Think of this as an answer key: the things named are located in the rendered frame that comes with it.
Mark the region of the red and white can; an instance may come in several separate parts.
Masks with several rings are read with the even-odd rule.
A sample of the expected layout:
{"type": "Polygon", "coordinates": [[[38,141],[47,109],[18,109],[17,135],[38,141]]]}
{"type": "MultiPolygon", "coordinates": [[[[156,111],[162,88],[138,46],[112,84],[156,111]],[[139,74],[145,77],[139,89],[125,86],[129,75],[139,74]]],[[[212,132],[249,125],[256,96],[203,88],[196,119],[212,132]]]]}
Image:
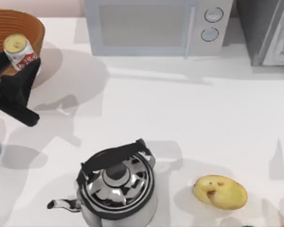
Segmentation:
{"type": "Polygon", "coordinates": [[[30,62],[40,56],[43,38],[35,41],[26,38],[23,34],[12,34],[3,41],[3,50],[11,62],[11,66],[4,75],[14,76],[18,71],[26,67],[30,62]]]}

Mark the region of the brown wicker basket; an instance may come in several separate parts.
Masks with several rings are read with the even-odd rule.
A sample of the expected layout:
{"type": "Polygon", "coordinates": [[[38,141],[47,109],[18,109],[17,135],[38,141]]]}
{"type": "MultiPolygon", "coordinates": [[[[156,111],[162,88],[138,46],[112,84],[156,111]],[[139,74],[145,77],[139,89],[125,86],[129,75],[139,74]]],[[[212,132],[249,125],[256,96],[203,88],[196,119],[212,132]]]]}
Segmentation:
{"type": "Polygon", "coordinates": [[[40,55],[45,27],[38,18],[22,11],[0,9],[0,51],[3,51],[4,39],[12,34],[24,35],[37,56],[40,55]]]}

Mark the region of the shiny metal kettle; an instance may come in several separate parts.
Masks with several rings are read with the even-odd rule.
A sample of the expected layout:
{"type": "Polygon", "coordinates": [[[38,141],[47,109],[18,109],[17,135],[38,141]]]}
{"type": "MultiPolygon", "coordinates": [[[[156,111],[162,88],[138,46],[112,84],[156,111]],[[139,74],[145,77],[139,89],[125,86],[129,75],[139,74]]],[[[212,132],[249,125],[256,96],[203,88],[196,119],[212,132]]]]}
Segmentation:
{"type": "Polygon", "coordinates": [[[79,212],[88,227],[147,227],[157,208],[155,162],[143,139],[102,150],[81,163],[76,198],[47,208],[79,212]]]}

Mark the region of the microwave oven door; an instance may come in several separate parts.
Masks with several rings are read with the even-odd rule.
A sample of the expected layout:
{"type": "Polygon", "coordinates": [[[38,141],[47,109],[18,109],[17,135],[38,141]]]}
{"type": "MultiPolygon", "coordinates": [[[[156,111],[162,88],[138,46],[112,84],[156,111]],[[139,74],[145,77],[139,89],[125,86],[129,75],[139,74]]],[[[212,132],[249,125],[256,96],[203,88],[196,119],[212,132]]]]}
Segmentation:
{"type": "Polygon", "coordinates": [[[93,55],[186,56],[193,0],[84,0],[93,55]]]}

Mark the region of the round microwave knob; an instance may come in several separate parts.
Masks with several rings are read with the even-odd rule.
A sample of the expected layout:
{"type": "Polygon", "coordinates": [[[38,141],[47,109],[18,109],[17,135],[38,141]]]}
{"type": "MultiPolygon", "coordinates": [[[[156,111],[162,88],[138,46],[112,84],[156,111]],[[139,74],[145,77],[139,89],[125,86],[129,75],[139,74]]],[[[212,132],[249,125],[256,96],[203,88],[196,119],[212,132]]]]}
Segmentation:
{"type": "Polygon", "coordinates": [[[219,31],[216,28],[205,29],[201,33],[201,38],[205,42],[212,42],[219,37],[219,31]]]}
{"type": "Polygon", "coordinates": [[[209,23],[216,23],[220,21],[222,17],[223,17],[223,10],[221,8],[208,9],[204,14],[205,20],[209,23]]]}

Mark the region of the pale microwave oven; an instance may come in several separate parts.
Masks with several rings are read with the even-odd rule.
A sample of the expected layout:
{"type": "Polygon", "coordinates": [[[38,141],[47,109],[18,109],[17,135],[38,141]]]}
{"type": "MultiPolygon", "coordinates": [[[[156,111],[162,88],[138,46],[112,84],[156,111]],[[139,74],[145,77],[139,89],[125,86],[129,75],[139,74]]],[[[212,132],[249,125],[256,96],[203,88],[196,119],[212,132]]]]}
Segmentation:
{"type": "Polygon", "coordinates": [[[220,52],[223,45],[233,0],[193,1],[195,4],[195,19],[188,58],[195,56],[215,56],[220,52]],[[205,12],[212,8],[221,8],[223,10],[222,19],[216,23],[209,23],[204,18],[205,12]],[[201,38],[201,33],[203,30],[211,27],[219,31],[219,37],[212,42],[205,42],[201,38]]]}

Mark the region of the yellow potato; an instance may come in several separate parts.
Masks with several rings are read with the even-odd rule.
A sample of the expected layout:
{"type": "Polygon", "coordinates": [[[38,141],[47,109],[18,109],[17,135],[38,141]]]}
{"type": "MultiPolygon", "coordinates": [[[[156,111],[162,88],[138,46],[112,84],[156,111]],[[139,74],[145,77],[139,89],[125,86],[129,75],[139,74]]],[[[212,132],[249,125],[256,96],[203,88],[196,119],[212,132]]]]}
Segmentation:
{"type": "Polygon", "coordinates": [[[237,210],[248,201],[246,189],[235,180],[222,175],[205,175],[197,179],[193,194],[204,204],[222,210],[237,210]]]}

